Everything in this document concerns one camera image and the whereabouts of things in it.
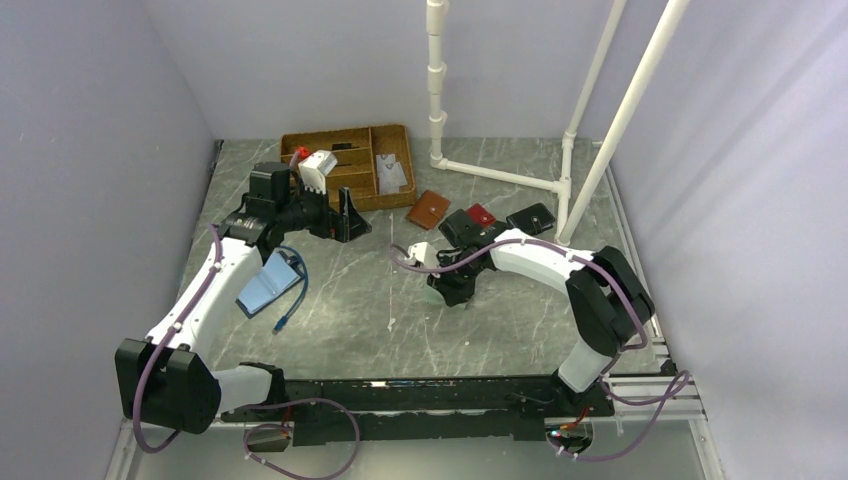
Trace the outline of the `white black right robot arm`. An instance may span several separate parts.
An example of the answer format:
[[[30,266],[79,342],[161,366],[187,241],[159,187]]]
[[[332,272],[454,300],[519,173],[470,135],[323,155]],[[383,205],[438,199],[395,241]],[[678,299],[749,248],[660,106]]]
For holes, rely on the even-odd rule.
[[[577,339],[551,376],[551,401],[574,415],[585,407],[599,378],[628,349],[645,347],[646,324],[655,305],[624,254],[614,247],[596,252],[560,247],[510,228],[486,230],[436,255],[438,270],[427,278],[449,306],[468,302],[485,270],[517,274],[564,294]]]

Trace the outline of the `green card holder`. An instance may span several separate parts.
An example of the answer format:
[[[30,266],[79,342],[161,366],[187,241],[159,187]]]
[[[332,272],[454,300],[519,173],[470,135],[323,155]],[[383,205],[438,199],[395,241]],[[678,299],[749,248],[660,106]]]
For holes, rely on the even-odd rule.
[[[458,307],[458,306],[462,306],[462,305],[467,304],[474,296],[474,293],[472,292],[472,298],[467,303],[457,305],[457,306],[454,306],[454,307],[448,307],[445,303],[445,289],[446,288],[434,288],[432,286],[425,286],[423,288],[424,299],[428,303],[433,304],[433,305],[443,306],[443,307],[447,307],[447,308],[454,308],[454,307]]]

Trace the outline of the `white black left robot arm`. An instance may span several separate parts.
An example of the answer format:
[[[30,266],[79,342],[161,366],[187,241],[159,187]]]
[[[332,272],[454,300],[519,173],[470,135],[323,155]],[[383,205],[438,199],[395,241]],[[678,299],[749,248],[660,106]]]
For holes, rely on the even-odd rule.
[[[306,230],[347,243],[370,232],[349,188],[333,206],[324,172],[301,163],[256,164],[239,206],[210,228],[211,246],[183,295],[141,340],[115,352],[123,414],[139,443],[142,426],[200,434],[228,412],[250,408],[272,420],[287,406],[282,369],[259,362],[212,371],[207,361],[227,308],[281,247],[286,234]]]

